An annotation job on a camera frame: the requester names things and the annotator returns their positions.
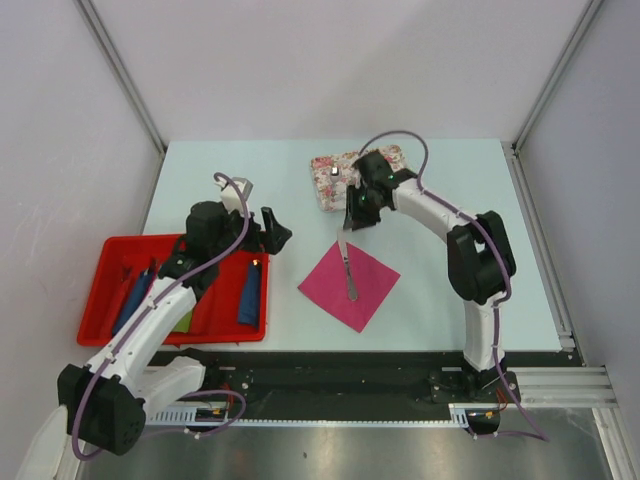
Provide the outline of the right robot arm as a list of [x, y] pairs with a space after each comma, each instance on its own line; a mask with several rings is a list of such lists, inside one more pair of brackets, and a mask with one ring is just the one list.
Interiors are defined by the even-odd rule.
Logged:
[[463, 356], [472, 368], [461, 376], [463, 393], [484, 401], [497, 389], [491, 371], [504, 371], [500, 306], [512, 295], [516, 264], [499, 214], [488, 211], [473, 216], [426, 189], [419, 174], [394, 171], [378, 150], [358, 158], [356, 179], [346, 189], [343, 228], [372, 227], [388, 208], [412, 218], [446, 244], [447, 276], [464, 301], [465, 346]]

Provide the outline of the pink paper napkin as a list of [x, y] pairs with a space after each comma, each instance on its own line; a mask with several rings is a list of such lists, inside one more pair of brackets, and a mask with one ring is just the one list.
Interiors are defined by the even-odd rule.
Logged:
[[389, 295], [400, 274], [373, 256], [347, 243], [357, 299], [348, 297], [347, 278], [338, 241], [299, 284], [298, 289], [317, 307], [361, 333]]

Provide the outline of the floral tray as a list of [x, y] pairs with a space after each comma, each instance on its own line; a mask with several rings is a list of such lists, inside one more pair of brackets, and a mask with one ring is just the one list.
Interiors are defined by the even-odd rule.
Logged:
[[[316, 157], [311, 160], [311, 176], [320, 207], [325, 212], [346, 211], [347, 188], [356, 183], [357, 176], [352, 167], [353, 163], [364, 154], [378, 149], [389, 161], [395, 172], [398, 183], [415, 178], [416, 174], [409, 168], [404, 153], [398, 145], [388, 145], [378, 148], [365, 149], [358, 152], [347, 152], [329, 156]], [[341, 179], [337, 184], [330, 181], [331, 168], [337, 166], [341, 171]]]

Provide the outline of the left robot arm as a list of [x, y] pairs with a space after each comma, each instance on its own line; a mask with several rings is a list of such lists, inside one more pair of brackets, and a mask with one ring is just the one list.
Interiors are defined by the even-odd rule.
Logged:
[[123, 455], [141, 437], [148, 418], [182, 398], [194, 394], [207, 400], [219, 392], [220, 374], [190, 357], [178, 356], [149, 377], [143, 373], [178, 321], [214, 283], [219, 262], [237, 250], [275, 255], [291, 239], [291, 230], [271, 208], [261, 214], [264, 224], [258, 226], [245, 202], [234, 210], [213, 201], [192, 206], [185, 233], [132, 317], [85, 366], [69, 364], [60, 373], [58, 399], [79, 460], [103, 451]]

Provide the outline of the silver knife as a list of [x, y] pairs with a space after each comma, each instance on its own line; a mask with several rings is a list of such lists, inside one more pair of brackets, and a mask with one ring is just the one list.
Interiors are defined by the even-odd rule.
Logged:
[[345, 239], [344, 230], [342, 228], [339, 228], [337, 231], [337, 243], [338, 243], [340, 255], [342, 258], [343, 266], [345, 269], [347, 295], [349, 300], [354, 302], [358, 299], [358, 290], [353, 278], [350, 260], [349, 260], [347, 242]]

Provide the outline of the silver spoon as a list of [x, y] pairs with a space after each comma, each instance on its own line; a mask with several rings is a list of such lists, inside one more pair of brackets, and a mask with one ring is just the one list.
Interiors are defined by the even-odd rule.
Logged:
[[330, 181], [332, 184], [337, 184], [340, 182], [342, 175], [341, 175], [341, 171], [340, 168], [337, 166], [334, 166], [331, 168], [330, 171]]

